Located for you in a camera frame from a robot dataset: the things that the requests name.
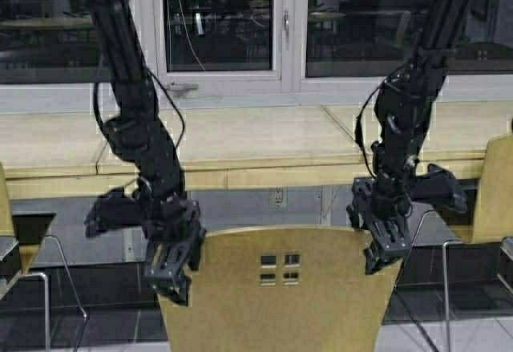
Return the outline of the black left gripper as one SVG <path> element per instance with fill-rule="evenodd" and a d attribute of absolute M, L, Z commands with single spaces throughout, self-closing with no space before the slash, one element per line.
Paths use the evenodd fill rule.
<path fill-rule="evenodd" d="M 143 233 L 147 238 L 144 276 L 158 294 L 188 307 L 192 279 L 184 269 L 195 272 L 200 268 L 206 235 L 200 205 L 183 197 L 152 201 L 144 207 L 144 218 Z"/>

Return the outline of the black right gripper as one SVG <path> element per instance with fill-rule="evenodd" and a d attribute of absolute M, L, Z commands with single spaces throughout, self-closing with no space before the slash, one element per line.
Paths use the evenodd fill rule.
<path fill-rule="evenodd" d="M 364 248 L 365 275 L 374 275 L 407 257 L 412 248 L 412 236 L 406 215 L 397 212 L 395 204 L 376 202 L 376 182 L 370 177 L 358 177 L 351 186 L 352 200 L 347 205 L 350 226 L 371 235 Z"/>

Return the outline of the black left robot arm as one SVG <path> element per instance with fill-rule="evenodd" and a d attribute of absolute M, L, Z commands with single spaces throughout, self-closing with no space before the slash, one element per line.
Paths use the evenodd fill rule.
<path fill-rule="evenodd" d="M 138 170 L 136 189 L 119 186 L 100 195 L 84 225 L 87 237 L 139 227 L 147 239 L 144 276 L 160 295 L 177 305 L 189 303 L 205 228 L 200 206 L 188 198 L 176 145 L 160 118 L 155 88 L 139 42 L 129 0 L 81 0 L 91 16 L 119 114 L 104 120 L 95 103 L 99 130 L 111 151 Z"/>

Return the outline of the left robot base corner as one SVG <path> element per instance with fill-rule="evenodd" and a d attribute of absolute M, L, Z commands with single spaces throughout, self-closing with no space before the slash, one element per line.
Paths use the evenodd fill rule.
<path fill-rule="evenodd" d="M 19 242 L 12 236 L 1 236 L 1 299 L 22 275 Z"/>

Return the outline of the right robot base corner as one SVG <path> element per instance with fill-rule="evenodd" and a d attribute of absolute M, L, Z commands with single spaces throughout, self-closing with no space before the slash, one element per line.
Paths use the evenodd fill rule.
<path fill-rule="evenodd" d="M 497 278 L 512 293 L 512 237 L 505 237 L 501 243 Z"/>

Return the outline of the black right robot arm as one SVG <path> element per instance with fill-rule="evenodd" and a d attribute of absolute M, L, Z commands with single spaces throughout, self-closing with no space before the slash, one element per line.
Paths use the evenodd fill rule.
<path fill-rule="evenodd" d="M 419 175 L 417 167 L 472 2 L 431 0 L 409 58 L 370 94 L 380 138 L 364 157 L 368 174 L 354 179 L 346 208 L 351 226 L 372 237 L 363 251 L 367 275 L 404 259 L 412 249 L 408 220 L 415 202 L 467 211 L 467 196 L 451 171 L 429 164 Z"/>

